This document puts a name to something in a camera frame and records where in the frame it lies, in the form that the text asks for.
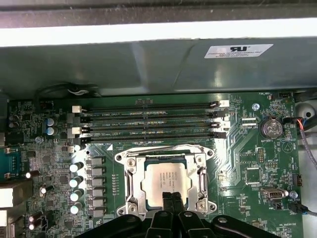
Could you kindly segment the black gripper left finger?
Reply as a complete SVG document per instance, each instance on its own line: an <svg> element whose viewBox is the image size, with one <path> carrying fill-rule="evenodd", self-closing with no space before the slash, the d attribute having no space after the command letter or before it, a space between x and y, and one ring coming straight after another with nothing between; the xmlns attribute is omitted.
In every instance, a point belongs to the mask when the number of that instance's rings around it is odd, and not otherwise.
<svg viewBox="0 0 317 238"><path fill-rule="evenodd" d="M171 238L174 205L170 192L162 193L162 207L151 218L123 215L84 232L83 238Z"/></svg>

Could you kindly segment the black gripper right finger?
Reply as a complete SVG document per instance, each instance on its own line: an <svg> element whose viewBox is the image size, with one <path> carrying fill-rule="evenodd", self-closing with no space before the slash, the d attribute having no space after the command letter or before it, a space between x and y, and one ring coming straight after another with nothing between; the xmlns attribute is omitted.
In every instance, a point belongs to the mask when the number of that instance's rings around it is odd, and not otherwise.
<svg viewBox="0 0 317 238"><path fill-rule="evenodd" d="M229 216L217 216L210 223L185 210L181 194L173 193L173 208L185 238L249 238L250 225Z"/></svg>

